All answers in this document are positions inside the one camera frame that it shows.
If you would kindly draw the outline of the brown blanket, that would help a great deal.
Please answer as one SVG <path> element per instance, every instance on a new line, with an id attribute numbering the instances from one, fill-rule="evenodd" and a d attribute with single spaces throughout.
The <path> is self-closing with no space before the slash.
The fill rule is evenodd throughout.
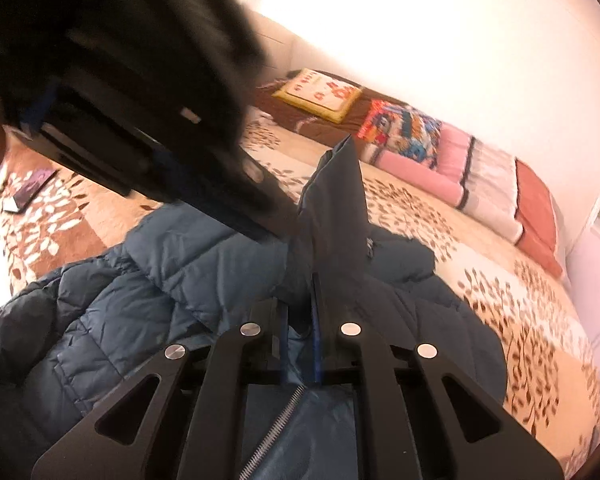
<path id="1" fill-rule="evenodd" d="M 334 148 L 347 136 L 352 136 L 358 158 L 362 158 L 366 142 L 359 139 L 356 135 L 370 111 L 372 101 L 381 100 L 392 104 L 405 105 L 405 102 L 399 101 L 396 98 L 386 96 L 373 89 L 364 88 L 361 96 L 352 104 L 343 121 L 340 124 L 335 124 L 311 112 L 306 112 L 301 108 L 287 104 L 279 98 L 274 98 L 273 94 L 277 90 L 299 74 L 300 70 L 291 70 L 286 73 L 284 78 L 260 84 L 252 92 L 251 104 L 259 110 L 270 114 L 277 125 L 330 148 Z"/>

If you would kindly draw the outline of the yellow bordered cushion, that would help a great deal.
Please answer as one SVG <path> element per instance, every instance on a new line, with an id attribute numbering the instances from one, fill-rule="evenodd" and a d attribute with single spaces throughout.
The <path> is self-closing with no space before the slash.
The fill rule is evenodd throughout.
<path id="1" fill-rule="evenodd" d="M 334 124 L 340 124 L 363 89 L 355 84 L 302 68 L 273 93 L 274 98 Z"/>

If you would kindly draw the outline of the dark book on bed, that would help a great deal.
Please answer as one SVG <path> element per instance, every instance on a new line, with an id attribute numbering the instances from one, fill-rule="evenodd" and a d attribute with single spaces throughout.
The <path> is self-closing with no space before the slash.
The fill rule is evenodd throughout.
<path id="1" fill-rule="evenodd" d="M 55 174 L 55 169 L 33 171 L 14 194 L 3 200 L 3 210 L 9 214 L 21 214 Z"/>

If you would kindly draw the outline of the colourful cartoon pillow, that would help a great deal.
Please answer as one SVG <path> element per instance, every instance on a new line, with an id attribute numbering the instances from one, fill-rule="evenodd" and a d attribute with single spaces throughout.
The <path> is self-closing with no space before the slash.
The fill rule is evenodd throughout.
<path id="1" fill-rule="evenodd" d="M 356 137 L 434 169 L 442 121 L 407 104 L 373 100 Z"/>

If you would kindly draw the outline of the pink striped folded quilt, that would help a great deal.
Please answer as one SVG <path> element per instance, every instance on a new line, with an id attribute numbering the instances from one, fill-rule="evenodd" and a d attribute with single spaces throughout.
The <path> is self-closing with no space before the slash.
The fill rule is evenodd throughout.
<path id="1" fill-rule="evenodd" d="M 434 168 L 373 145 L 363 160 L 480 222 L 556 280 L 567 279 L 562 212 L 520 159 L 445 122 Z"/>

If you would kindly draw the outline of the dark teal quilted jacket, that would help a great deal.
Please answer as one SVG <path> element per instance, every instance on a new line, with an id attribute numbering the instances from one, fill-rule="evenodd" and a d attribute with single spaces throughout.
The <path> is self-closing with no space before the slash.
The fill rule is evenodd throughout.
<path id="1" fill-rule="evenodd" d="M 437 276 L 428 247 L 368 222 L 351 140 L 323 155 L 297 218 L 288 242 L 258 243 L 167 204 L 123 243 L 53 270 L 0 307 L 0 479 L 28 478 L 44 452 L 169 344 L 212 344 L 268 298 L 309 315 L 312 282 L 349 320 L 399 347 L 433 344 L 504 401 L 500 338 Z"/>

